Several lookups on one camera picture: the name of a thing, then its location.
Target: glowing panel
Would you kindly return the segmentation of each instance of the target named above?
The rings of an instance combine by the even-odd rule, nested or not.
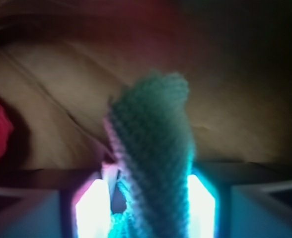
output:
[[[188,176],[190,238],[213,238],[216,200],[195,175]]]
[[[95,180],[75,205],[78,238],[106,238],[111,224],[108,184]]]

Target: tan fabric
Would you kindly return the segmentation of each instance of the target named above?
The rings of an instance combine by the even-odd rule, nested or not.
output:
[[[53,16],[43,7],[41,11],[47,9],[51,16],[33,18],[37,27],[31,27],[31,31],[30,24],[24,24],[22,29],[28,30],[19,39],[12,33],[4,37],[0,50],[46,92],[41,100],[50,97],[65,110],[64,114],[53,112],[56,108],[45,109],[42,104],[53,127],[57,126],[56,120],[68,121],[65,123],[69,125],[67,113],[107,145],[102,118],[109,98],[152,68],[178,71],[190,84],[187,113],[200,153],[198,159],[292,165],[292,4],[220,1],[199,6],[193,15],[178,13],[165,1],[154,2],[126,0],[121,6],[112,2],[111,7],[110,2],[84,1],[73,5],[77,9],[73,13],[85,15],[69,12],[67,17]],[[57,9],[57,15],[66,14],[63,7]],[[0,75],[12,74],[11,69],[1,66],[3,63],[0,60]],[[12,94],[23,90],[18,86],[15,89]],[[1,92],[5,98],[7,91]],[[51,126],[40,129],[35,122],[32,125],[37,136],[55,131]],[[71,135],[77,133],[84,142],[73,150],[78,153],[75,157],[81,153],[85,156],[74,164],[66,159],[66,164],[78,166],[75,164],[79,162],[85,166],[87,137],[73,128],[64,130],[62,141],[74,145]],[[45,139],[33,143],[35,148],[46,144]],[[54,146],[39,150],[50,154]],[[57,147],[54,151],[56,159],[30,160],[29,164],[53,160],[50,163],[68,167],[60,161],[60,155],[68,155],[69,149]]]
[[[0,99],[15,127],[4,168],[97,168],[103,147],[0,51]]]

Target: pink light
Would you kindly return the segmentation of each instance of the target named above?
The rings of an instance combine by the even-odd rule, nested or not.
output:
[[[96,179],[75,205],[78,238],[106,238],[111,224],[108,184]]]

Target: bright light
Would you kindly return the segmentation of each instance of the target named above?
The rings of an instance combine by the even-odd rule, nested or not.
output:
[[[195,175],[188,176],[190,238],[213,238],[216,200]]]
[[[108,184],[95,180],[75,205],[78,238],[106,238],[111,224]]]
[[[195,175],[188,176],[190,238],[213,238],[216,200]],[[95,180],[75,206],[78,238],[107,238],[111,224],[106,181]]]

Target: knitted sock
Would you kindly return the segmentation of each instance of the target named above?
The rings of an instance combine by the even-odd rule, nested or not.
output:
[[[111,105],[105,126],[127,201],[114,214],[109,238],[186,238],[187,176],[195,143],[184,104],[188,84],[179,74],[152,73]]]

